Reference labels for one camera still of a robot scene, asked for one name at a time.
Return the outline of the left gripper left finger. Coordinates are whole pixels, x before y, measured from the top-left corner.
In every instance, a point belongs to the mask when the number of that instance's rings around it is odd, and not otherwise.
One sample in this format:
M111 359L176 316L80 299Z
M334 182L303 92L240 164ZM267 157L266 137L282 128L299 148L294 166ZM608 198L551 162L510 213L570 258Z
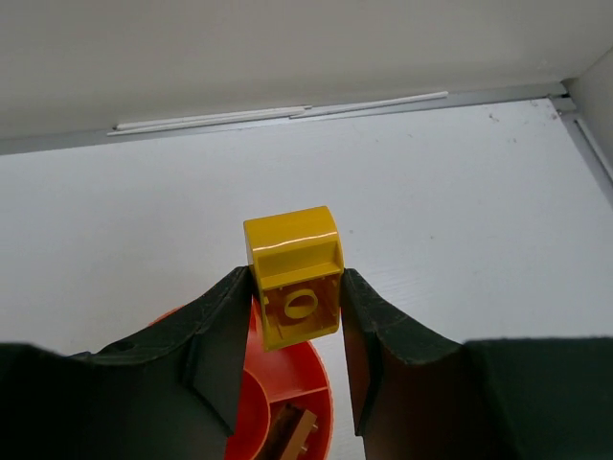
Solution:
M253 279L241 266L96 353L1 347L5 459L220 459L238 422Z

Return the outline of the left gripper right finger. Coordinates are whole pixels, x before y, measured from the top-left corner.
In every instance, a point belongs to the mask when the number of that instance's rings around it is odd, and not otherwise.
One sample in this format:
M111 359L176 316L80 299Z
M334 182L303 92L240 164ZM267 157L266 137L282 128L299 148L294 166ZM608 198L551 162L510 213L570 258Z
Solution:
M458 343L342 276L354 429L369 459L608 459L608 337Z

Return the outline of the brown lego plate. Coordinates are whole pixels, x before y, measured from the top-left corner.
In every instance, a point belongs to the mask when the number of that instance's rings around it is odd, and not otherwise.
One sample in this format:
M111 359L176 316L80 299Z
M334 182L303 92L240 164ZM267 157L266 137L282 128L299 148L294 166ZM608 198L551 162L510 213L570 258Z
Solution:
M293 460L308 452L307 439L318 430L310 410L285 403L271 422L258 459Z

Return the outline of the large yellow lego brick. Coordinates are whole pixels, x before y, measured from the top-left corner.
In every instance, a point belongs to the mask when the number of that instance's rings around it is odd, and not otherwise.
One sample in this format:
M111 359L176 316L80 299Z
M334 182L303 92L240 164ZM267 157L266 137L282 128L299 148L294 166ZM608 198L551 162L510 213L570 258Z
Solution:
M336 333L344 256L329 208L248 219L243 230L263 349Z

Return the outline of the orange round divided container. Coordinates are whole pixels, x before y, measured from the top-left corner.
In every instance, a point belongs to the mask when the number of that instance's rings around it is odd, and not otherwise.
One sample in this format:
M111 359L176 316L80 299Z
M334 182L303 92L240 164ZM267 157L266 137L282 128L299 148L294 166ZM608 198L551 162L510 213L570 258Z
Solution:
M322 359L310 342L266 352L259 326L260 305L252 301L238 404L238 424L226 445L226 459L258 459L271 422L285 403L312 411L318 430L298 459L326 459L333 432L333 403Z

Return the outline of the white strip at back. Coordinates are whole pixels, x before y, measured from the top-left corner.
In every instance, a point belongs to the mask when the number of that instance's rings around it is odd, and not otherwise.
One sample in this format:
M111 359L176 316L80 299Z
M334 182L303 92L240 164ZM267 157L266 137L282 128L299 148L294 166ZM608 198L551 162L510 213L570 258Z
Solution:
M200 115L144 122L121 123L115 125L107 133L107 136L114 137L123 135L157 133L186 128L216 127L275 119L302 119L314 116L335 115L367 109L385 108L402 104L429 102L446 99L448 96L448 91L441 91L365 103L347 103L321 107L313 107L312 105L295 105L277 108L227 112L212 115Z

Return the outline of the aluminium rail right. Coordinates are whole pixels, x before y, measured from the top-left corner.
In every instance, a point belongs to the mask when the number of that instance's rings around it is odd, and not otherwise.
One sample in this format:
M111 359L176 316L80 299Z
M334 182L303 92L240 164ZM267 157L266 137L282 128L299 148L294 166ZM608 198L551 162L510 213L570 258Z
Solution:
M551 96L550 100L588 169L603 189L603 193L612 195L612 164L588 127L569 91L565 89L564 93Z

